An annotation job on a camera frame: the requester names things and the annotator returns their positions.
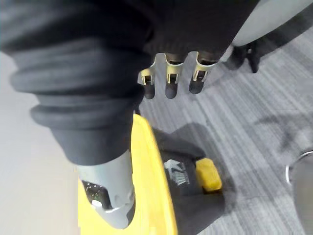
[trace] white logo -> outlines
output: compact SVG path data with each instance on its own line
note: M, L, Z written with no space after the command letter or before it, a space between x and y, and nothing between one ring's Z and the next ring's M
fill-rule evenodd
M190 184L184 163L170 159L164 163L164 167L168 170L170 179L178 186L183 183Z

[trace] striped carpet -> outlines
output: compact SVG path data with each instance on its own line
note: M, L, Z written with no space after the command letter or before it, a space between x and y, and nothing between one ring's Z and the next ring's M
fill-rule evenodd
M157 55L156 96L141 104L153 127L200 146L219 168L226 213L201 234L303 234L285 165L313 147L313 7L260 40L260 69L219 63L198 95L187 57L178 96L165 97Z

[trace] white wall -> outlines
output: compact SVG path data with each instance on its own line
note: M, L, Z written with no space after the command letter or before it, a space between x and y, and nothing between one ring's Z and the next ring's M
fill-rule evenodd
M30 118L35 97L9 85L15 69L0 54L0 234L77 235L77 174Z

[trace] gray carpet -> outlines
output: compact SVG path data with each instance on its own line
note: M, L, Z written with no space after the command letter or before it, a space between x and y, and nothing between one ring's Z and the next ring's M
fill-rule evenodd
M303 234L285 165L313 147L313 7L260 40L260 69L219 63L198 95L188 91L195 53L178 96L165 97L157 55L156 96L142 115L153 127L203 148L219 168L226 213L201 234Z

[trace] prosthetic hand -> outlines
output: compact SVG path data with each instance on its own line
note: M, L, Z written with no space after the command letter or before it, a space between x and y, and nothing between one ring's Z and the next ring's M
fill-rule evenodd
M88 200L113 227L126 228L135 209L130 141L144 95L138 73L166 53L166 95L173 98L185 55L205 51L190 83L199 92L257 2L1 1L0 48L19 68L11 83L36 95L34 120L51 129ZM153 84L144 75L144 85Z

